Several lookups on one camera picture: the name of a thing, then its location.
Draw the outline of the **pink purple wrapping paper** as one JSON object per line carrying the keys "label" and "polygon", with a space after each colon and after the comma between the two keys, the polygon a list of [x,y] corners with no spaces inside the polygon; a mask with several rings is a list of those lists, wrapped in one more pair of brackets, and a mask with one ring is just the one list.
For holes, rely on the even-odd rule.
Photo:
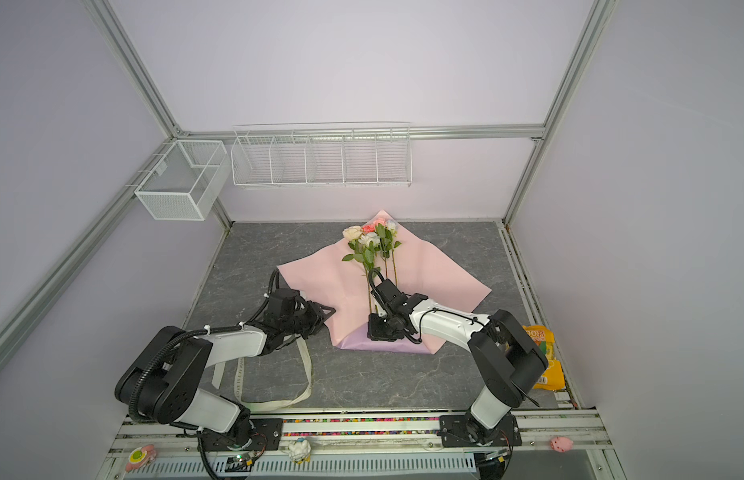
{"label": "pink purple wrapping paper", "polygon": [[[393,220],[387,212],[380,211],[366,224],[379,216]],[[425,294],[445,307],[462,311],[474,310],[491,292],[435,245],[419,239],[400,224],[397,239],[401,242],[395,252],[400,290]],[[421,344],[406,339],[383,342],[367,338],[370,293],[362,266],[356,261],[342,260],[349,253],[342,233],[342,239],[336,243],[278,267],[291,288],[336,309],[326,322],[332,345],[344,350],[436,353],[445,341],[435,336],[426,335]],[[388,265],[388,274],[382,273],[393,281],[393,269]]]}

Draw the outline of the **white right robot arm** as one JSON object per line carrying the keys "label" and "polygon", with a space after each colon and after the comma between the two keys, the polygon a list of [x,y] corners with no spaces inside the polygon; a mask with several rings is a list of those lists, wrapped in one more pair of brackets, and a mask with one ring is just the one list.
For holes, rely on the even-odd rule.
{"label": "white right robot arm", "polygon": [[421,344],[426,335],[470,352],[484,382],[458,426],[444,428],[445,437],[479,446],[499,437],[509,441],[511,434],[500,427],[501,421],[529,398],[549,366],[540,347],[506,310],[462,312],[422,294],[401,294],[368,317],[367,337],[373,341]]}

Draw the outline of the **white fake rose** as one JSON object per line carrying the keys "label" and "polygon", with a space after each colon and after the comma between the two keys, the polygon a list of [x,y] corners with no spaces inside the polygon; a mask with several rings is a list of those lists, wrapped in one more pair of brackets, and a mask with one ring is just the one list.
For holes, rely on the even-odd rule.
{"label": "white fake rose", "polygon": [[384,234],[381,236],[381,253],[386,262],[391,264],[393,269],[393,283],[398,284],[398,268],[396,261],[396,249],[401,245],[401,242],[397,239],[398,235],[398,224],[392,220],[387,219],[383,223]]}
{"label": "white fake rose", "polygon": [[361,262],[365,271],[366,283],[369,283],[369,275],[377,269],[376,258],[379,244],[380,238],[374,232],[363,232],[357,240],[358,253],[361,255]]}

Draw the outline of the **cream fake rose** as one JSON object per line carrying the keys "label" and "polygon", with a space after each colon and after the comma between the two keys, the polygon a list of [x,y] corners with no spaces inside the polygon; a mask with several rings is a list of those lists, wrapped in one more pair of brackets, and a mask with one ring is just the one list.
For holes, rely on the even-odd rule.
{"label": "cream fake rose", "polygon": [[359,263],[364,270],[364,279],[368,280],[369,262],[367,261],[365,251],[366,247],[362,242],[362,236],[364,234],[363,228],[359,225],[350,226],[343,230],[344,240],[350,249],[350,253],[346,254],[343,261],[356,261]]}

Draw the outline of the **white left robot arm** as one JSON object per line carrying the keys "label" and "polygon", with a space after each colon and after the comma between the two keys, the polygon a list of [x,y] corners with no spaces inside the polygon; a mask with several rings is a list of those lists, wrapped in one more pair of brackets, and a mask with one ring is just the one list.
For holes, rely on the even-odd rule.
{"label": "white left robot arm", "polygon": [[193,427],[218,435],[231,450],[268,441],[251,420],[251,409],[200,387],[204,371],[232,360],[268,355],[296,341],[311,373],[306,339],[336,309],[300,296],[263,304],[232,326],[183,330],[162,328],[118,380],[114,396],[135,423]]}

